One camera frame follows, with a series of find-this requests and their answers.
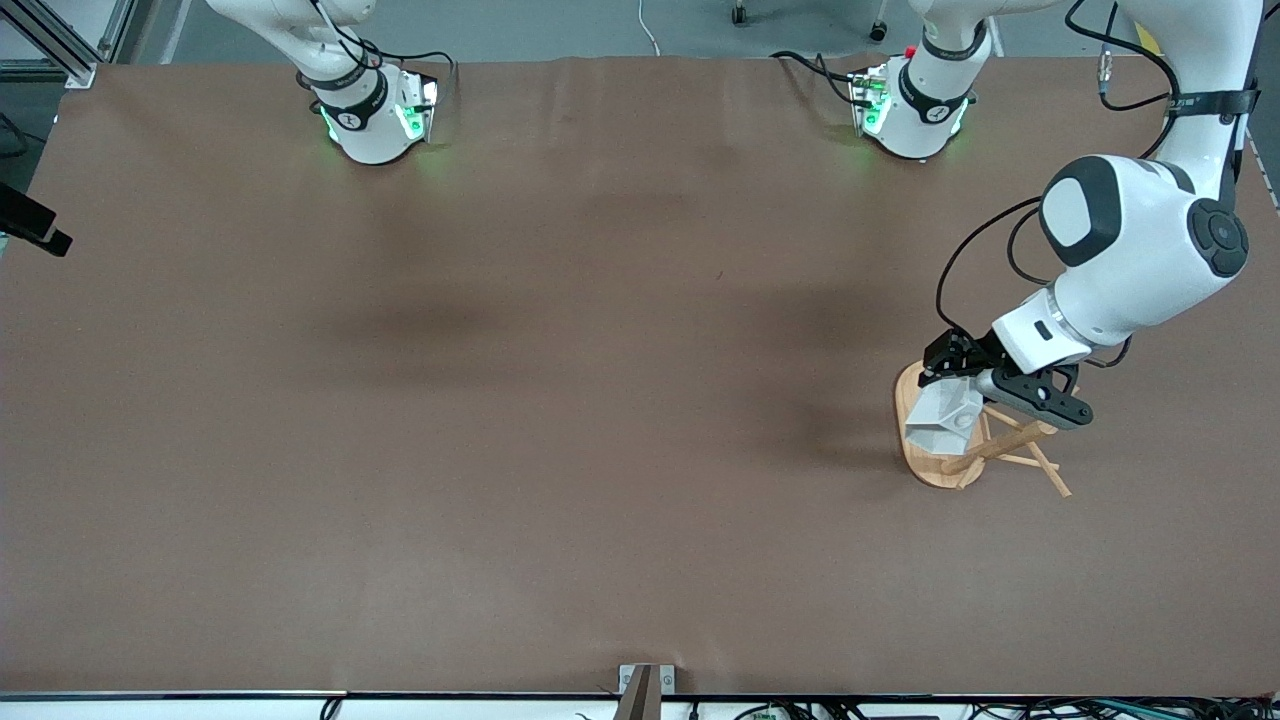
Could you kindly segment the wooden cup rack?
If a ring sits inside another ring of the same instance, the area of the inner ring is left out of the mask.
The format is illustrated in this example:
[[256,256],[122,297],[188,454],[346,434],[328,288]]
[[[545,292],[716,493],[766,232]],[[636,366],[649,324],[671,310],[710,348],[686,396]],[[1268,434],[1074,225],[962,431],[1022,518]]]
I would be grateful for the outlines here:
[[974,484],[992,462],[1010,462],[1038,469],[1061,497],[1073,496],[1061,477],[1060,465],[1050,461],[1041,448],[1041,443],[1057,429],[1043,421],[1019,421],[992,404],[983,405],[978,432],[965,455],[937,456],[909,446],[904,438],[904,423],[920,393],[920,370],[922,361],[905,366],[893,387],[900,448],[909,470],[918,480],[938,489],[960,491]]

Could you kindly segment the white hexagonal cup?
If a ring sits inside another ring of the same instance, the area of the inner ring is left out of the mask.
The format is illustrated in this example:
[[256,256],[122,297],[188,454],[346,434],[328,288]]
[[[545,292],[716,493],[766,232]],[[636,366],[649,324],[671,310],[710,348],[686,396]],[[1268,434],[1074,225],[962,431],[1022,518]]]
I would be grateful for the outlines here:
[[925,454],[963,456],[978,432],[983,405],[974,378],[937,380],[916,396],[904,423],[904,438]]

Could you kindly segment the aluminium frame post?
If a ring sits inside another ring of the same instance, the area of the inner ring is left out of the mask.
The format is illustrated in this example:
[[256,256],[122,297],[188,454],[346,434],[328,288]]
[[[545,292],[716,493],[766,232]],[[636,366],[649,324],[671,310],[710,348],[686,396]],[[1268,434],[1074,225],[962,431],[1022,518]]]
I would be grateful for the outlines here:
[[148,0],[0,0],[0,81],[90,88],[123,61],[127,33]]

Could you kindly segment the brown paper table cover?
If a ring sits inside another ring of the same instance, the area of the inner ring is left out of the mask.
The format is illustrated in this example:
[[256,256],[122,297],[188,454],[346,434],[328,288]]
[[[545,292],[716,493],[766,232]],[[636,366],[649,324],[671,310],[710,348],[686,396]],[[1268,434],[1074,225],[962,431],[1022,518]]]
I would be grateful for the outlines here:
[[893,384],[961,238],[1158,111],[996,59],[888,158],[791,64],[474,64],[343,156],[289,67],[109,67],[0,260],[0,691],[1280,691],[1280,217],[959,492]]

